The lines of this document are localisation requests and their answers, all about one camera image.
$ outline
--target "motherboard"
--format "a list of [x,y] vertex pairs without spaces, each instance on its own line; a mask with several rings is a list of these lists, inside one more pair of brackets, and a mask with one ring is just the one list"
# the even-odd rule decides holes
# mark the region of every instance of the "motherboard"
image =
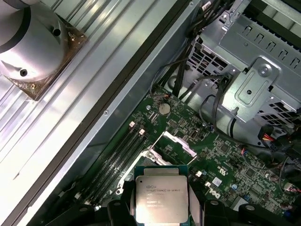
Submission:
[[293,197],[284,194],[277,176],[241,147],[215,133],[197,112],[163,88],[148,94],[120,128],[83,178],[85,203],[104,205],[121,193],[135,166],[188,165],[189,180],[197,181],[208,199],[234,210],[259,204],[282,215]]

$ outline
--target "sheet metal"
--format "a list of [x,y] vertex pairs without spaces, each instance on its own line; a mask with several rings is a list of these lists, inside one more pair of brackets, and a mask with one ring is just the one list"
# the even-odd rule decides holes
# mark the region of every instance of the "sheet metal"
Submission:
[[0,224],[175,2],[44,0],[89,41],[38,102],[0,76]]

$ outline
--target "green circuit board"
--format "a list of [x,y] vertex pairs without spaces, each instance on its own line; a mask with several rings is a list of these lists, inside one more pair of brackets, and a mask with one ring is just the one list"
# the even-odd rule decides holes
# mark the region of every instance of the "green circuit board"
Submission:
[[[208,199],[219,199],[231,206],[241,196],[251,203],[256,203],[267,210],[282,215],[284,210],[280,203],[292,202],[292,197],[284,195],[277,182],[267,179],[270,171],[250,168],[241,156],[238,145],[217,135],[211,127],[204,127],[198,113],[174,96],[166,97],[167,91],[158,88],[153,96],[149,94],[138,105],[133,114],[121,127],[109,143],[104,153],[116,150],[116,143],[128,133],[129,124],[134,122],[139,129],[145,131],[145,139],[132,154],[132,160],[142,150],[150,147],[164,131],[182,138],[196,153],[192,157],[178,143],[162,137],[154,146],[154,150],[162,155],[165,161],[174,165],[188,164],[190,173],[202,184],[202,190]],[[264,167],[264,163],[251,154],[246,155],[249,162],[256,167]],[[124,172],[130,161],[122,168]]]

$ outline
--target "metal bracket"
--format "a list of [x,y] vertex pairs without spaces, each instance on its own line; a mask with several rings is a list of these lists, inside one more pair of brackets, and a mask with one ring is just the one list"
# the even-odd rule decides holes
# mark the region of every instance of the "metal bracket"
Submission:
[[222,105],[241,120],[251,120],[269,97],[269,87],[279,75],[279,68],[260,57],[250,70],[241,72],[224,95]]
[[229,16],[225,18],[226,22],[222,29],[227,31],[236,19],[244,12],[250,2],[251,0],[236,0],[229,11]]

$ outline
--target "integrated circuit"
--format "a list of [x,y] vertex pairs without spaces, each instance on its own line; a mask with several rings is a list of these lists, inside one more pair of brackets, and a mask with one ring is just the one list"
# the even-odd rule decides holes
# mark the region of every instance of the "integrated circuit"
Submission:
[[246,171],[246,175],[247,175],[249,178],[253,177],[254,174],[255,174],[255,171],[254,171],[253,169],[251,169],[251,168],[249,168],[249,169]]
[[224,153],[226,153],[229,150],[229,146],[226,144],[223,144],[220,148],[220,150]]
[[188,189],[185,176],[144,175],[136,178],[138,223],[183,223],[187,219]]

